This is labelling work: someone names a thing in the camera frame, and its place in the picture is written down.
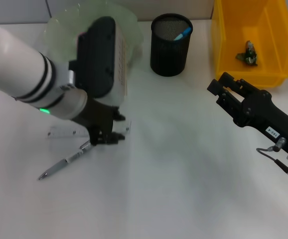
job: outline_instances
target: black pen holder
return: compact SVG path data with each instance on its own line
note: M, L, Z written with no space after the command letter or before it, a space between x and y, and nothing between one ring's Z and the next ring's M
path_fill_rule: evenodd
M189 27L187 35L175 40ZM150 67L161 76L178 75L185 68L192 23L182 15L167 13L154 19L151 30Z

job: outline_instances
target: pen tip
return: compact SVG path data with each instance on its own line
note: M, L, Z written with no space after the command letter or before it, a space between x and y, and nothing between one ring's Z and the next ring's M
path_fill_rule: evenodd
M43 174L38 178L38 180L44 179L47 175L48 175L47 173L43 173Z

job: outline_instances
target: yellow plastic bin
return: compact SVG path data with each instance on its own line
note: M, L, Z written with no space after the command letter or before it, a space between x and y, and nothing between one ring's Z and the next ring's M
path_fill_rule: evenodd
M236 80L265 88L288 78L288 9L285 0L215 0L212 43L216 79L228 72ZM237 60L250 40L258 66Z

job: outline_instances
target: pen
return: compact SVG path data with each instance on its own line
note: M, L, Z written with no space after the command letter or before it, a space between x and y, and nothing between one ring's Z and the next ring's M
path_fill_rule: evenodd
M54 164L51 168L47 169L44 173L41 174L38 180L42 180L46 177L49 177L52 174L56 173L57 171L61 170L62 168L68 166L70 163L78 159L82 154L84 154L85 152L89 151L92 148L93 145L88 140L87 142L85 142L83 145L80 146L77 152L63 158L62 160Z
M175 39L174 41L177 41L179 39L182 39L184 36L187 36L190 31L192 30L192 28L189 26L188 28L186 28L181 34L179 34Z

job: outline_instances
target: blue marker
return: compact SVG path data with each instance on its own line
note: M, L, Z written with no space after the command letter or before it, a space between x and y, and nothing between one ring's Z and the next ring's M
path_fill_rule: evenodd
M191 32L192 28L189 26L186 30L184 30L181 34L179 34L174 41L182 39L184 36L187 36Z

